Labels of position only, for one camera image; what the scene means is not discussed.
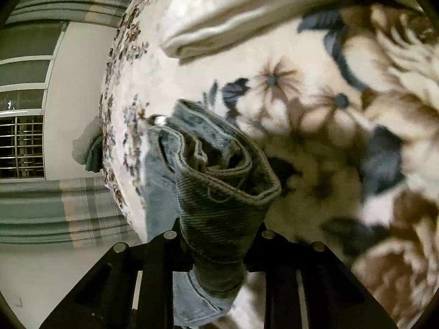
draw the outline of window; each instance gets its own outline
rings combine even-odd
[[[43,115],[64,21],[0,31],[0,182],[44,178]]]
[[[43,177],[43,116],[0,118],[0,178]]]

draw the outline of metal screw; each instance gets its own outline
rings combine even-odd
[[[326,246],[324,243],[321,243],[320,241],[314,242],[312,245],[313,249],[317,252],[323,252],[326,249]]]
[[[121,252],[124,252],[127,249],[127,244],[126,243],[117,243],[116,245],[113,246],[113,250],[114,252],[117,252],[118,254]]]
[[[264,239],[271,240],[275,236],[276,236],[276,233],[274,231],[271,231],[271,230],[264,230],[264,231],[262,231],[262,237]]]
[[[177,233],[175,231],[169,230],[163,236],[168,240],[172,240],[177,237]]]

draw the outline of metal button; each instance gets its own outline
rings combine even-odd
[[[321,243],[320,241],[314,242],[312,245],[313,249],[317,252],[323,252],[326,249],[326,246],[324,243]]]
[[[177,237],[177,233],[175,231],[169,230],[163,236],[168,240],[172,240]]]
[[[124,252],[127,247],[126,243],[117,243],[113,246],[113,250],[119,254],[120,252]]]
[[[262,237],[263,237],[264,239],[271,240],[271,239],[273,239],[275,236],[276,236],[276,233],[275,233],[274,231],[271,231],[271,230],[264,230],[264,231],[262,231]]]
[[[163,125],[166,125],[166,121],[167,121],[167,117],[166,116],[157,116],[155,119],[154,119],[154,125],[156,125],[156,126],[163,126]]]

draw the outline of blue denim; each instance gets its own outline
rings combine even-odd
[[[148,237],[180,217],[194,270],[174,273],[174,320],[204,325],[230,310],[244,278],[242,260],[280,182],[256,143],[191,101],[179,100],[170,117],[151,117],[148,141]]]

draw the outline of window frame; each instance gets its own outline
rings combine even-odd
[[[41,56],[24,56],[24,57],[15,57],[9,59],[0,60],[0,65],[15,63],[15,62],[23,62],[30,60],[49,60],[49,67],[47,68],[46,78],[44,83],[23,83],[23,84],[11,84],[11,85],[2,85],[0,86],[1,92],[9,92],[16,90],[30,90],[30,89],[42,89],[43,93],[43,101],[41,103],[40,109],[21,109],[21,110],[6,110],[0,111],[0,117],[18,117],[18,116],[37,116],[43,115],[43,169],[44,174],[46,174],[46,165],[44,163],[44,112],[46,109],[46,100],[47,100],[47,91],[49,89],[50,78],[52,76],[52,70],[55,64],[55,59],[58,54],[59,48],[61,46],[62,40],[64,39],[65,32],[69,25],[68,21],[63,21],[63,25],[61,28],[60,35],[58,36],[58,40],[56,42],[54,52],[52,55],[41,55]],[[14,183],[14,182],[23,182],[23,181],[44,181],[46,178],[0,178],[0,183]]]

